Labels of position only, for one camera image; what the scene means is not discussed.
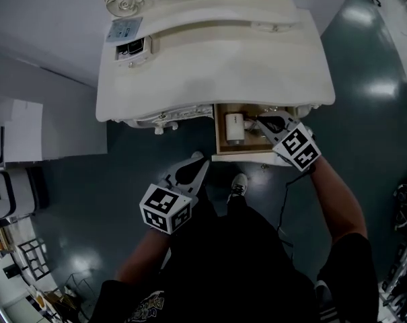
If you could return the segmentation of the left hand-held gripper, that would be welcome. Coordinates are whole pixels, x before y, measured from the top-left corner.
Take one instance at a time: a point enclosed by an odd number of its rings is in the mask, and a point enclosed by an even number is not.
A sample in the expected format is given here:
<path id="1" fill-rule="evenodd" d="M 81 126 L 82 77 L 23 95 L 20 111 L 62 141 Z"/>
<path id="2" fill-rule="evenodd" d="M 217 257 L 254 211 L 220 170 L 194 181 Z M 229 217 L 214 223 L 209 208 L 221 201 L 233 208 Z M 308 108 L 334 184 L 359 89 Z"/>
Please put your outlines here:
<path id="1" fill-rule="evenodd" d="M 192 217 L 209 164 L 196 151 L 171 166 L 158 184 L 151 184 L 139 203 L 144 223 L 168 235 L 176 233 Z"/>

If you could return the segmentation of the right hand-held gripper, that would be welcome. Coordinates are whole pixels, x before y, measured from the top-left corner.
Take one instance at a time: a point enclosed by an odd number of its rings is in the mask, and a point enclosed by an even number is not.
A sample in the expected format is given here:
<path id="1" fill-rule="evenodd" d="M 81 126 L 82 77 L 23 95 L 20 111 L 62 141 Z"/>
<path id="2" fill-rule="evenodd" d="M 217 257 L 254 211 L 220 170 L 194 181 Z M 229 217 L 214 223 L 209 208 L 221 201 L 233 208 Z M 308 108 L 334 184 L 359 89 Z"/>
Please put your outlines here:
<path id="1" fill-rule="evenodd" d="M 256 122 L 274 145 L 273 151 L 299 171 L 307 170 L 321 156 L 312 133 L 287 111 L 265 112 Z"/>

